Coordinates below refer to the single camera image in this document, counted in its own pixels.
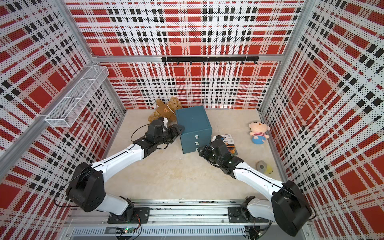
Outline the teal drawer cabinet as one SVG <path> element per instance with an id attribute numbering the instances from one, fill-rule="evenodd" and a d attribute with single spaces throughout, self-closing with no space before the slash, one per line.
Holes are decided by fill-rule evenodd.
<path id="1" fill-rule="evenodd" d="M 204 106 L 176 110 L 178 125 L 185 129 L 181 134 L 184 154 L 197 151 L 211 142 L 212 126 Z"/>

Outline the orange marigold seed bag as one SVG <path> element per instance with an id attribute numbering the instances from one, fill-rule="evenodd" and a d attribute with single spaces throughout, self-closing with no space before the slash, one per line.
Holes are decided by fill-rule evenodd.
<path id="1" fill-rule="evenodd" d="M 212 141 L 216 139 L 221 139 L 227 146 L 228 151 L 230 152 L 231 156 L 235 157 L 238 155 L 234 139 L 232 135 L 217 135 L 212 138 Z"/>

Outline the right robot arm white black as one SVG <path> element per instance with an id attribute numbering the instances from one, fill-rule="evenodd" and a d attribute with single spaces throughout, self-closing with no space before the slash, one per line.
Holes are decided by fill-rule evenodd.
<path id="1" fill-rule="evenodd" d="M 243 159 L 230 154 L 221 139 L 198 148 L 199 156 L 224 174 L 241 181 L 266 199 L 249 197 L 244 206 L 253 218 L 263 218 L 277 223 L 288 235 L 294 237 L 311 218 L 313 211 L 299 187 L 292 181 L 281 182 L 252 168 Z"/>

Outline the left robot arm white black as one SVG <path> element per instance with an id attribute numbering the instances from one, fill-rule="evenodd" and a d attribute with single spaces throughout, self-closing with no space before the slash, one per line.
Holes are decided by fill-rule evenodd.
<path id="1" fill-rule="evenodd" d="M 114 175 L 148 157 L 159 146 L 172 144 L 185 127 L 177 124 L 167 126 L 168 120 L 161 118 L 148 124 L 144 136 L 133 141 L 126 149 L 94 164 L 81 163 L 66 189 L 67 197 L 84 212 L 109 212 L 119 218 L 130 217 L 134 204 L 123 197 L 105 192 L 105 183 Z"/>

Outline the brown teddy bear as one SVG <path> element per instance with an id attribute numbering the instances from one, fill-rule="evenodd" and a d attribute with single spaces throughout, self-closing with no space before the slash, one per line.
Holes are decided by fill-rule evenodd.
<path id="1" fill-rule="evenodd" d="M 158 108 L 148 117 L 149 123 L 159 118 L 167 118 L 169 122 L 177 121 L 176 110 L 182 109 L 182 103 L 177 97 L 164 103 L 161 99 L 156 100 Z"/>

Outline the plush doll striped shirt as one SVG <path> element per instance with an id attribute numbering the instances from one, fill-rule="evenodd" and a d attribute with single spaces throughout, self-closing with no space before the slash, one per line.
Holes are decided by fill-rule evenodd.
<path id="1" fill-rule="evenodd" d="M 256 145 L 262 145 L 270 138 L 267 131 L 270 131 L 271 128 L 267 124 L 256 121 L 250 123 L 249 128 L 252 142 Z"/>

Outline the green circuit board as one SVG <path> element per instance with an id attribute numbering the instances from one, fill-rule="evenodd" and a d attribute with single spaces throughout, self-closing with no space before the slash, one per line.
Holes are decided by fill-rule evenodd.
<path id="1" fill-rule="evenodd" d="M 137 228 L 120 228 L 120 227 L 116 227 L 116 231 L 115 231 L 115 234 L 118 235 L 119 237 L 123 236 L 123 235 L 131 235 L 133 234 L 135 231 L 137 230 Z"/>

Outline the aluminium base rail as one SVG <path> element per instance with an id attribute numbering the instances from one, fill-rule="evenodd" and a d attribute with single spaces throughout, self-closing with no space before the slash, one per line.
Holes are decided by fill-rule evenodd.
<path id="1" fill-rule="evenodd" d="M 268 227 L 268 221 L 256 218 L 243 219 L 241 201 L 219 200 L 154 200 L 137 201 L 135 209 L 141 219 L 137 233 L 122 237 L 139 236 L 140 239 L 169 239 L 187 237 L 190 239 L 246 239 L 249 232 Z M 108 222 L 110 215 L 102 212 L 71 212 L 61 233 L 62 240 L 112 239 L 116 228 L 133 228 L 138 222 Z"/>

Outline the black hook rail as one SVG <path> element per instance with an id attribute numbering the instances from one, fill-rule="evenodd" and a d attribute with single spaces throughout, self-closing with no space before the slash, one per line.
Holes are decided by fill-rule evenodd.
<path id="1" fill-rule="evenodd" d="M 240 57 L 163 57 L 163 63 L 197 63 L 197 62 L 258 62 L 258 56 L 240 56 Z"/>

